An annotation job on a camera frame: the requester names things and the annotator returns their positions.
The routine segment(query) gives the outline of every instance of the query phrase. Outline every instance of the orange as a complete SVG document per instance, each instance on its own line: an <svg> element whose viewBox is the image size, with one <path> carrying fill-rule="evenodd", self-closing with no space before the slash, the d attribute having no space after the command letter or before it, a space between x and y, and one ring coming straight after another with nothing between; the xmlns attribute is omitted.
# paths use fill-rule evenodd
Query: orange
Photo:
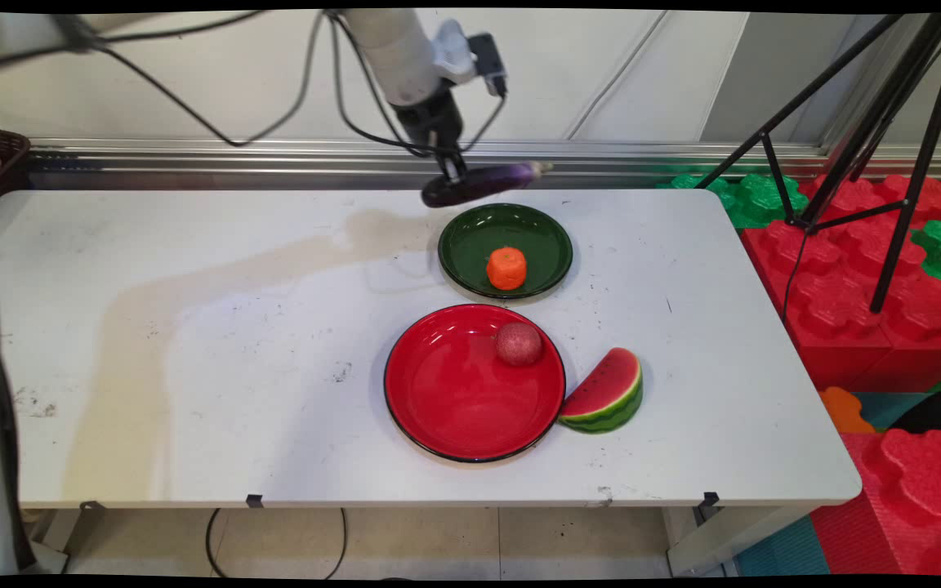
<svg viewBox="0 0 941 588"><path fill-rule="evenodd" d="M513 247L503 247L493 251L485 267L488 281L500 290L513 290L525 283L528 265L525 254Z"/></svg>

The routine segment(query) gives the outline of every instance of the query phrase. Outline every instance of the watermelon slice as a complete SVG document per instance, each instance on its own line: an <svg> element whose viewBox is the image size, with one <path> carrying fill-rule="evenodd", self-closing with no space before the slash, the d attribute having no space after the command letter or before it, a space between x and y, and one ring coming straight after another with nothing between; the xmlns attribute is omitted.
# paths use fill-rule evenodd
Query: watermelon slice
<svg viewBox="0 0 941 588"><path fill-rule="evenodd" d="M641 406L641 363L613 347L590 376L564 399L557 420L583 433L606 433L627 423Z"/></svg>

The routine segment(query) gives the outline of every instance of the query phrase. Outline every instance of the red plate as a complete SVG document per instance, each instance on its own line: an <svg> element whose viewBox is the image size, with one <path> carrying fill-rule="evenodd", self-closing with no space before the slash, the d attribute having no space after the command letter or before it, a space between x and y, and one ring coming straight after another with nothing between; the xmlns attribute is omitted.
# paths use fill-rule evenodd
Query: red plate
<svg viewBox="0 0 941 588"><path fill-rule="evenodd" d="M496 332L531 324L542 357L512 367L496 355ZM491 305L449 306L416 321L395 343L384 372L387 408L404 434L454 461L496 461L537 442L564 401L554 343L522 315Z"/></svg>

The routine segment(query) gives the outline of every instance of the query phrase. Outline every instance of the plate rim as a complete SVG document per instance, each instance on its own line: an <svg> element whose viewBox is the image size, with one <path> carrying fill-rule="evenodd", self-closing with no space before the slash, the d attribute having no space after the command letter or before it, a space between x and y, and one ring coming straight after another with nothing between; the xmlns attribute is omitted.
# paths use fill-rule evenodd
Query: plate rim
<svg viewBox="0 0 941 588"><path fill-rule="evenodd" d="M546 424L546 427L544 428L544 430L541 433L539 433L539 435L535 439L530 440L530 442L527 442L526 444L523 444L522 447L519 447L518 449L511 451L511 453L505 453L503 455L500 455L499 457L481 457L481 458L456 457L456 455L448 455L447 453L437 451L426 446L425 444L421 443L421 440L416 439L415 436L412 435L412 433L408 432L406 428L402 426L402 421L399 421L399 418L395 416L395 410L393 409L393 407L391 407L391 397L389 394L387 394L387 373L391 369L391 358L395 356L396 347L399 346L399 343L402 342L402 339L404 339L404 336L408 334L408 331L411 331L412 327L416 327L416 325L418 325L419 323L422 323L423 320L426 320L426 318L429 318L430 316L434 316L437 313L440 313L442 311L448 311L449 309L459 308L459 306L490 306L490 308L500 309L501 311L506 311L508 313L515 314L516 316L521 317L523 320L528 321L528 323L533 325L533 327L536 327L537 330L541 332L542 335L546 338L546 341L549 341L551 346L554 347L554 354L556 354L557 356L557 364L559 364L561 368L561 388L563 388L561 390L561 401L559 402L559 404L557 404L557 410L554 411L554 416L551 418L550 423ZM486 305L484 302L467 302L466 304L463 304L463 305L444 306L443 308L437 309L430 313L426 313L426 315L419 317L418 319L413 321L412 324L408 325L408 327L406 327L406 330L402 331L402 335L399 335L399 338L397 338L395 340L395 343L391 346L390 353L387 354L387 363L384 364L384 382L382 382L382 384L384 384L384 402L387 404L387 412L390 414L391 420L393 421L393 423L395 423L396 427L399 428L399 431L402 431L403 435L406 436L408 440L411 440L412 443L415 443L416 446L421 448L423 451L427 451L430 454L437 455L437 457L448 459L449 461L458 461L460 462L460 464L488 464L490 461L500 461L501 459L514 457L515 455L518 455L519 453L522 453L523 451L535 446L535 443L539 443L539 439L544 438L544 435L546 435L546 433L549 433L550 430L554 428L554 424L557 423L557 417L560 417L561 407L564 406L565 391L567 391L564 388L568 388L569 377L568 377L568 373L565 372L565 369L564 369L564 359L561 358L561 351L557 349L557 345L554 344L554 340L550 338L550 335L546 334L546 331L542 330L542 327L539 327L538 324L533 323L533 321L529 320L528 317L523 316L521 313L516 313L515 311L512 311L511 309L505 309L503 308L503 306Z"/></svg>
<svg viewBox="0 0 941 588"><path fill-rule="evenodd" d="M554 278L549 283L544 283L541 287L538 287L537 289L530 291L530 292L520 292L516 294L494 294L493 292L486 292L486 291L480 290L477 287L473 286L473 284L467 283L466 280L460 279L458 278L458 276L456 276L456 272L452 268L448 267L448 264L445 263L445 257L442 256L441 254L441 244L444 243L445 234L447 234L449 231L449 228L453 227L454 223L456 223L456 221L460 219L460 216L468 215L468 213L478 211L481 208L489 208L489 207L527 208L530 211L538 213L538 215L543 215L544 217L549 219L552 223L554 223L554 226L559 228L559 230L561 231L561 237L564 238L564 241L569 246L569 261L567 264L564 265L564 268L561 268L561 272L559 275L557 275L557 278ZM486 298L494 298L494 299L497 299L498 301L515 301L515 299L518 299L518 298L528 298L530 296L542 294L550 290L552 287L557 286L557 284L561 283L561 280L564 279L564 276L569 274L569 270L572 269L572 259L575 256L576 256L576 251L572 247L572 238L569 237L569 232L567 230L564 230L564 227L561 226L561 223L557 222L557 220L554 219L553 216L548 215L548 213L539 211L538 208L533 208L533 206L526 206L524 204L518 204L515 202L492 202L490 204L482 204L481 206L475 206L474 208L467 208L466 211L460 212L459 215L453 216L453 219L448 221L448 223L445 225L445 228L441 230L441 235L438 237L438 263L441 264L441 269L444 270L445 274L447 274L449 278L452 278L453 282L458 283L460 287L463 287L464 290L474 292L474 294L485 296Z"/></svg>

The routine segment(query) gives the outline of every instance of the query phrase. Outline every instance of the eggplant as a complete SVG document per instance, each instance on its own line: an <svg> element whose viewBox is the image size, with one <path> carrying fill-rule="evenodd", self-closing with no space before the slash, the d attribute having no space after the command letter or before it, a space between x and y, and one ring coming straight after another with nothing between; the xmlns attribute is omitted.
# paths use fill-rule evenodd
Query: eggplant
<svg viewBox="0 0 941 588"><path fill-rule="evenodd" d="M494 165L469 170L455 182L439 176L423 186L421 198L429 208L463 204L478 198L493 196L509 189L523 189L533 180L553 170L552 163L526 161L511 165Z"/></svg>

